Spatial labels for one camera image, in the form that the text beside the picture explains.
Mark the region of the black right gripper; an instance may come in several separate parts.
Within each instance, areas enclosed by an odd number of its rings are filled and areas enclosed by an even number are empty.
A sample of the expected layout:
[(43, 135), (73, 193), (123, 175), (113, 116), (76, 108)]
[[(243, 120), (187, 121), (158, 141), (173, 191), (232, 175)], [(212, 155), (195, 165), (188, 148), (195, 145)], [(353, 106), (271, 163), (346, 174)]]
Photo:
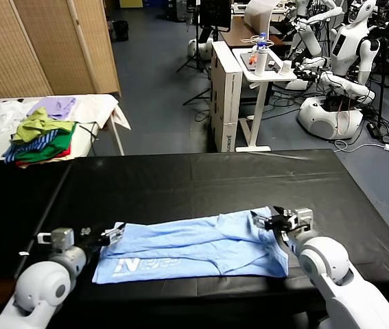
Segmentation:
[(283, 240), (288, 240), (287, 235), (292, 229), (298, 225), (298, 217), (296, 215), (289, 216), (289, 210), (280, 206), (273, 206), (276, 215), (269, 218), (259, 215), (256, 212), (251, 212), (252, 222), (258, 228), (273, 230), (281, 236)]

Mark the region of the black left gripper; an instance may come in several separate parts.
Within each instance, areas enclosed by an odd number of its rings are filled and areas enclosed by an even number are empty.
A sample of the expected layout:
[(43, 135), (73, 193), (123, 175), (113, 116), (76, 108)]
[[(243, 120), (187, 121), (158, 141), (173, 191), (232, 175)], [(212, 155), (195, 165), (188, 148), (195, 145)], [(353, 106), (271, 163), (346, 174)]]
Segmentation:
[(80, 236), (75, 246), (85, 254), (94, 254), (103, 246), (112, 245), (119, 241), (124, 232), (125, 223), (115, 223), (110, 228), (97, 223), (80, 230)]

